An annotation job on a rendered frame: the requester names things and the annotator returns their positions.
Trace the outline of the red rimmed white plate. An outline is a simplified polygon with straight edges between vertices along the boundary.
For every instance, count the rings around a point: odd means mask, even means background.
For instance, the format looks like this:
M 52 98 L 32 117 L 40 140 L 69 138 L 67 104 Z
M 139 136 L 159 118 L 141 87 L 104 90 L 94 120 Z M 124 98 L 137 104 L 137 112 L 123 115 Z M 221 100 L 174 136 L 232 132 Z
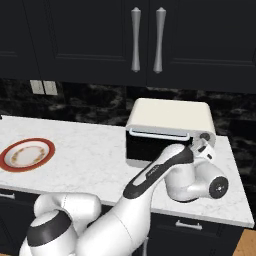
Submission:
M 0 168 L 12 173 L 26 172 L 46 164 L 55 154 L 55 145 L 45 138 L 18 141 L 0 153 Z

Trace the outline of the beige wall switch plate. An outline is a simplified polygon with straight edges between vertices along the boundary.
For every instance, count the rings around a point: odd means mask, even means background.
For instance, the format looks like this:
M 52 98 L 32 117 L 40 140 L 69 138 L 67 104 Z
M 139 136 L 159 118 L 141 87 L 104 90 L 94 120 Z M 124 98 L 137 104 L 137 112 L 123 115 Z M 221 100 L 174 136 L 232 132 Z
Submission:
M 30 81 L 32 92 L 36 95 L 44 95 L 44 87 L 41 80 L 31 80 Z
M 54 81 L 44 81 L 43 85 L 47 95 L 56 96 L 58 94 L 56 83 Z

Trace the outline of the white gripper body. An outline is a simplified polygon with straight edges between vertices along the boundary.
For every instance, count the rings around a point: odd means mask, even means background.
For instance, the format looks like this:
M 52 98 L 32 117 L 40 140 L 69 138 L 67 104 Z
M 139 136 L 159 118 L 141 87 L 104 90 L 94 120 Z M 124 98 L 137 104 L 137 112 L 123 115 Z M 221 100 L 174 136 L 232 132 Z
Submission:
M 204 139 L 199 139 L 195 144 L 194 153 L 197 157 L 212 157 L 214 150 L 211 145 Z

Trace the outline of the cream white toaster oven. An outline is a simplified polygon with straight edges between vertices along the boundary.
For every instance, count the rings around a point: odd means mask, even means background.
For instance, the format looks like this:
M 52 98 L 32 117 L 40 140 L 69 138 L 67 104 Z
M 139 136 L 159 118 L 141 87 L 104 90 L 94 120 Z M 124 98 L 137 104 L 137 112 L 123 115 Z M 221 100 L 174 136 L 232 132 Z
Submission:
M 202 133 L 210 134 L 207 141 L 212 148 L 216 143 L 216 132 L 210 111 L 205 102 L 139 98 L 135 101 L 125 126 L 125 131 L 170 134 L 177 136 L 190 135 L 193 146 Z M 132 160 L 126 163 L 133 167 L 145 167 L 151 161 Z

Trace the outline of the black upper cupboard door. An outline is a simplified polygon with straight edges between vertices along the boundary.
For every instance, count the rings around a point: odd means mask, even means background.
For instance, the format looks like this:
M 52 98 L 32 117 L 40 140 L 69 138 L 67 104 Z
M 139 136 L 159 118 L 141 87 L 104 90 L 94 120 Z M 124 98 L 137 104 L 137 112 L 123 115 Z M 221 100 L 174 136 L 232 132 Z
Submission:
M 0 0 L 0 78 L 40 78 L 23 0 Z
M 166 17 L 157 74 L 160 7 Z M 256 93 L 256 0 L 150 0 L 149 10 L 149 86 Z
M 149 0 L 24 0 L 45 81 L 144 86 Z M 131 10 L 141 10 L 140 71 L 133 72 Z

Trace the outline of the black drawer front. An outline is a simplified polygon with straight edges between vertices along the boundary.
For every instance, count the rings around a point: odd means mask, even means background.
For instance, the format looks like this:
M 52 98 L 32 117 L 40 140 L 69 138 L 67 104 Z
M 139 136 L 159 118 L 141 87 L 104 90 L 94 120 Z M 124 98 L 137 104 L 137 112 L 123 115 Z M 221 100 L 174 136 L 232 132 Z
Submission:
M 25 214 L 34 216 L 34 203 L 38 194 L 0 188 L 1 193 L 15 193 L 15 200 L 0 197 L 0 215 Z
M 176 227 L 196 225 L 201 231 Z M 147 245 L 148 256 L 232 256 L 244 228 L 216 222 L 153 213 Z

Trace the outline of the black toaster oven door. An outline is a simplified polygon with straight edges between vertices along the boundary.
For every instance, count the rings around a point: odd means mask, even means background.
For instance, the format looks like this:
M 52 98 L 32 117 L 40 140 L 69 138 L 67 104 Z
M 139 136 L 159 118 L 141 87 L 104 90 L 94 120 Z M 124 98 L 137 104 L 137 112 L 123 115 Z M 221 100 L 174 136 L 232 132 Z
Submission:
M 126 158 L 132 160 L 153 161 L 169 145 L 183 144 L 190 146 L 192 138 L 177 141 L 159 138 L 132 136 L 126 132 Z

